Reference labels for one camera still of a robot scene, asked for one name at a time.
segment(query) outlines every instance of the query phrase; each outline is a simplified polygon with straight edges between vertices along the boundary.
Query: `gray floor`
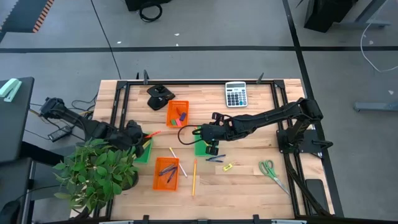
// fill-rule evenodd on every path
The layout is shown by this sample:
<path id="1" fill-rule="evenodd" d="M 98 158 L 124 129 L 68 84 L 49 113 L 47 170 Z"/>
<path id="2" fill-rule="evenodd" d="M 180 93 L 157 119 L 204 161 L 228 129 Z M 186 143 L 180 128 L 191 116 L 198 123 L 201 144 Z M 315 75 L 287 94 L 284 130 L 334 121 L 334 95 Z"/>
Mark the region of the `gray floor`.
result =
<path id="1" fill-rule="evenodd" d="M 0 2 L 0 16 L 7 7 Z M 289 0 L 301 46 L 358 46 L 362 31 L 333 27 L 322 34 L 303 27 L 307 1 Z M 360 1 L 346 20 L 352 20 L 369 0 Z M 147 24 L 127 12 L 123 0 L 94 0 L 99 18 L 113 47 L 269 45 L 293 46 L 280 0 L 173 0 L 164 15 Z M 364 45 L 398 45 L 398 3 L 390 0 L 380 14 L 393 25 L 370 30 Z M 55 1 L 37 34 L 7 33 L 0 48 L 107 47 L 89 0 Z M 398 220 L 396 113 L 357 113 L 355 101 L 398 101 L 398 70 L 377 73 L 360 52 L 304 52 L 305 63 L 325 118 L 323 128 L 346 217 Z M 366 52 L 379 68 L 396 66 L 398 52 Z M 117 52 L 122 78 L 135 78 L 146 69 L 151 78 L 301 78 L 295 52 Z M 90 100 L 102 79 L 117 79 L 110 53 L 0 54 L 0 79 L 35 77 L 32 102 L 42 104 L 57 96 Z M 29 115 L 26 129 L 46 136 L 55 128 Z M 73 136 L 51 143 L 30 133 L 24 140 L 45 149 L 69 146 Z M 57 208 L 62 213 L 51 213 Z M 64 220 L 68 206 L 57 199 L 36 203 L 35 220 Z"/>

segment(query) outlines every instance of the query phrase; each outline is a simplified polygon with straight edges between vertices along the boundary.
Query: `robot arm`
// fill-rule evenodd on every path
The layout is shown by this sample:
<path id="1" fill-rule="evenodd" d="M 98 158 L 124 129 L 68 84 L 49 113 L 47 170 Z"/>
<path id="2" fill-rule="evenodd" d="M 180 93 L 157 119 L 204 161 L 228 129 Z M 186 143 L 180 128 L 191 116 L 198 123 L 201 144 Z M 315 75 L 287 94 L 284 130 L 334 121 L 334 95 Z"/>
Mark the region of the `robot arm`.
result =
<path id="1" fill-rule="evenodd" d="M 142 145 L 147 140 L 144 138 L 146 134 L 142 133 L 141 127 L 133 120 L 130 120 L 124 129 L 118 129 L 105 122 L 88 120 L 66 108 L 60 98 L 47 98 L 40 109 L 40 115 L 45 119 L 64 119 L 74 124 L 84 131 L 86 141 L 105 139 L 120 150 L 130 150 L 131 147 L 135 146 L 137 157 L 144 153 Z"/>
<path id="2" fill-rule="evenodd" d="M 228 116 L 213 113 L 214 122 L 203 124 L 200 129 L 192 132 L 200 135 L 209 146 L 206 153 L 218 154 L 218 141 L 234 141 L 245 138 L 257 128 L 278 123 L 287 119 L 296 119 L 294 126 L 289 127 L 286 135 L 286 143 L 292 147 L 298 146 L 303 133 L 310 124 L 316 123 L 323 118 L 322 112 L 315 100 L 300 98 L 297 102 L 289 103 L 274 110 L 266 111 L 256 115 Z"/>

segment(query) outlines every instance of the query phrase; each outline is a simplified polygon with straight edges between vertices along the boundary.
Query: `scissor blade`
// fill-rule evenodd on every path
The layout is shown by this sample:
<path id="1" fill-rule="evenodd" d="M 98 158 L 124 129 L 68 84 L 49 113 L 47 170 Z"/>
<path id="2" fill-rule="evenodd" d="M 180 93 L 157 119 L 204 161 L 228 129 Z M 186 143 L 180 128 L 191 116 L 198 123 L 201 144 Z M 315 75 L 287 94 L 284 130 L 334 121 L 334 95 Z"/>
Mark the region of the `scissor blade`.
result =
<path id="1" fill-rule="evenodd" d="M 282 184 L 282 182 L 277 177 L 274 177 L 274 181 L 279 185 L 279 187 L 281 187 L 287 193 L 287 195 L 290 195 L 285 185 Z"/>

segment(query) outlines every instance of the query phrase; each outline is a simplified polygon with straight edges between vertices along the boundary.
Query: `orange basket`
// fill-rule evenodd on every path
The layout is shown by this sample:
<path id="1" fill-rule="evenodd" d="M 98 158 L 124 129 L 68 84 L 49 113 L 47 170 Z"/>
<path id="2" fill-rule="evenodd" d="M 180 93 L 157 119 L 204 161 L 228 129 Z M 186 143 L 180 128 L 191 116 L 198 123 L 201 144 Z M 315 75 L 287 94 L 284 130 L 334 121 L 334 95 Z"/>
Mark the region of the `orange basket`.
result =
<path id="1" fill-rule="evenodd" d="M 154 190 L 168 190 L 168 191 L 176 191 L 178 188 L 178 163 L 180 162 L 179 158 L 174 157 L 158 157 L 156 158 L 156 166 L 155 166 L 155 175 L 154 175 Z M 172 172 L 168 172 L 165 175 L 159 176 L 159 172 L 164 170 L 166 167 L 175 164 L 177 166 L 177 170 L 175 171 L 172 179 L 169 183 L 167 180 L 169 179 Z"/>
<path id="2" fill-rule="evenodd" d="M 169 108 L 167 109 L 167 118 L 166 118 L 166 126 L 170 128 L 181 128 L 188 124 L 188 109 L 189 109 L 189 101 L 178 101 L 178 100 L 170 100 Z M 180 119 L 182 113 L 186 113 L 185 119 L 181 121 L 181 126 L 174 126 L 172 124 L 172 119 Z"/>

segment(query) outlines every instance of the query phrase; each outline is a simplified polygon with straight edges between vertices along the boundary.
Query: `potted plant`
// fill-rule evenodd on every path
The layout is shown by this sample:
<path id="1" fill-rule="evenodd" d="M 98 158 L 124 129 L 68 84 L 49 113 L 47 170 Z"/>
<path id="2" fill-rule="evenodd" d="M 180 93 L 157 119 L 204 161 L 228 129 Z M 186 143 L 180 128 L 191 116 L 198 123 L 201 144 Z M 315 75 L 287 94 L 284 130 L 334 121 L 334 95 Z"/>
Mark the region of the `potted plant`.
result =
<path id="1" fill-rule="evenodd" d="M 138 182 L 137 167 L 132 165 L 136 158 L 134 148 L 120 151 L 103 139 L 94 139 L 64 158 L 54 169 L 61 185 L 66 186 L 69 194 L 55 193 L 58 198 L 68 199 L 74 209 L 102 208 L 114 195 L 130 189 Z"/>

